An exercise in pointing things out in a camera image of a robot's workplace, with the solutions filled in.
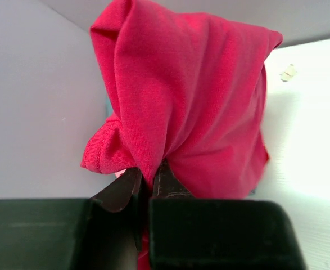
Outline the crimson red t shirt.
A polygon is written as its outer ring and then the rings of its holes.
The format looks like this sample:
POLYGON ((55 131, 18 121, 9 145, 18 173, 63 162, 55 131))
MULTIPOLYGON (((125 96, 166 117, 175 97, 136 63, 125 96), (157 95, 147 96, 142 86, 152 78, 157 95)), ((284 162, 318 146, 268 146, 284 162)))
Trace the crimson red t shirt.
POLYGON ((112 1, 90 28, 113 109, 81 166, 137 167, 149 188, 163 160, 200 198, 243 199, 269 160, 261 134, 264 62, 282 35, 151 1, 112 1))

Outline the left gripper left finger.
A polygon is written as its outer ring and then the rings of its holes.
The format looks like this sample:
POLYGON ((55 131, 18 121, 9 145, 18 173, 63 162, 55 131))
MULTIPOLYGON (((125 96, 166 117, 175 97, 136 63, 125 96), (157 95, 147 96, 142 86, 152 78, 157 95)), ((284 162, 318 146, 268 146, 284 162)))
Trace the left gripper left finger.
POLYGON ((0 269, 136 269, 145 193, 130 168, 89 199, 0 199, 0 269))

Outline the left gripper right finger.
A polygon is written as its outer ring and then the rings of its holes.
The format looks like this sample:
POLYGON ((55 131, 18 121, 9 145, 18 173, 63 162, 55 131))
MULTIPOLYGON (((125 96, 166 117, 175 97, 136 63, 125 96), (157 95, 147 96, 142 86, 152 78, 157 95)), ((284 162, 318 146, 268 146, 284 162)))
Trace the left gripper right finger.
POLYGON ((305 269, 292 223, 277 203, 197 199, 163 161, 148 205, 152 269, 305 269))

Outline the grey-blue folded t shirt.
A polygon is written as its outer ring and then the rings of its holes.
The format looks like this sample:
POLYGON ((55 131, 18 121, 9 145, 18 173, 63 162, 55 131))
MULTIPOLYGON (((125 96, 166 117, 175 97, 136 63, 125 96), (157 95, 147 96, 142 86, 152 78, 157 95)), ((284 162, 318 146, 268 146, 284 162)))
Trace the grey-blue folded t shirt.
POLYGON ((106 116, 110 116, 114 112, 114 110, 111 101, 108 97, 106 97, 105 103, 106 103, 106 116))

